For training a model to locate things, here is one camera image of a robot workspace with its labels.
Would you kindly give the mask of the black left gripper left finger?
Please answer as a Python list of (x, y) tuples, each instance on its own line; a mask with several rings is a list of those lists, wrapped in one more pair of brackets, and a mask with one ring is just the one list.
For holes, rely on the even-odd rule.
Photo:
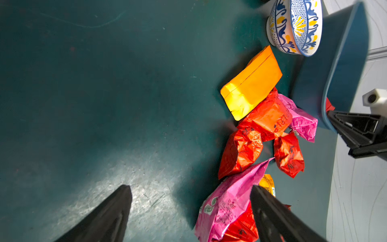
[(129, 185), (121, 185), (58, 242), (122, 242), (131, 204)]

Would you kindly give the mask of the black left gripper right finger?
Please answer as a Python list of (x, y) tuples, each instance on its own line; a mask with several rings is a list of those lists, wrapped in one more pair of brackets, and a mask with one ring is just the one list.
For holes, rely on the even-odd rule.
[(253, 186), (250, 199), (261, 242), (326, 241), (261, 186)]

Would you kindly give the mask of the large pink tea bag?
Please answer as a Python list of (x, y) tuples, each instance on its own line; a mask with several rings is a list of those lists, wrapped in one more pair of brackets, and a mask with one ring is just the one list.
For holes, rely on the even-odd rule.
[(200, 242), (223, 238), (228, 227), (247, 210), (253, 186), (259, 184), (273, 159), (227, 177), (203, 202), (195, 225), (195, 235)]

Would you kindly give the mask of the small red tea bag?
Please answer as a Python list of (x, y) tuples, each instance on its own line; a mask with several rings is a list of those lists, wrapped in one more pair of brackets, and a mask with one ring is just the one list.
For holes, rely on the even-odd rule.
[(294, 133), (274, 140), (274, 156), (279, 169), (291, 178), (295, 178), (301, 171), (304, 172), (304, 158)]

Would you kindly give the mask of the blue plastic storage box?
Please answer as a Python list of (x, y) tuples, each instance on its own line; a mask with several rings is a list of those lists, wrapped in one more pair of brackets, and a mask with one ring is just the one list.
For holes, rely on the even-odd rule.
[(323, 19), (316, 53), (304, 59), (292, 88), (295, 104), (318, 119), (318, 126), (335, 131), (326, 113), (327, 100), (336, 111), (349, 112), (369, 49), (364, 2)]

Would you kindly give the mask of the red orange tea bag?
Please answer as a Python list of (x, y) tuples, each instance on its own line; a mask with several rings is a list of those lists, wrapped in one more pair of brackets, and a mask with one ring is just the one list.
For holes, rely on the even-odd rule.
[(282, 136), (291, 122), (292, 114), (279, 99), (278, 90), (273, 88), (268, 96), (239, 122), (237, 128), (258, 131), (262, 141), (268, 142)]

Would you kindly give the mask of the yellow tea bag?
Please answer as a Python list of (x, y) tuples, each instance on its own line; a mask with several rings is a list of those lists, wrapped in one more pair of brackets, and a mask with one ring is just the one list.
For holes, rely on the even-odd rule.
[(264, 174), (259, 182), (259, 186), (266, 189), (271, 195), (276, 196), (274, 180), (270, 174)]

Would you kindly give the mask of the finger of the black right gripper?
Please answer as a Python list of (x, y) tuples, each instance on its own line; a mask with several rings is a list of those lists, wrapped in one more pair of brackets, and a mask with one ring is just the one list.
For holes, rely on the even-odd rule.
[(329, 111), (328, 119), (350, 148), (351, 157), (387, 157), (386, 117)]

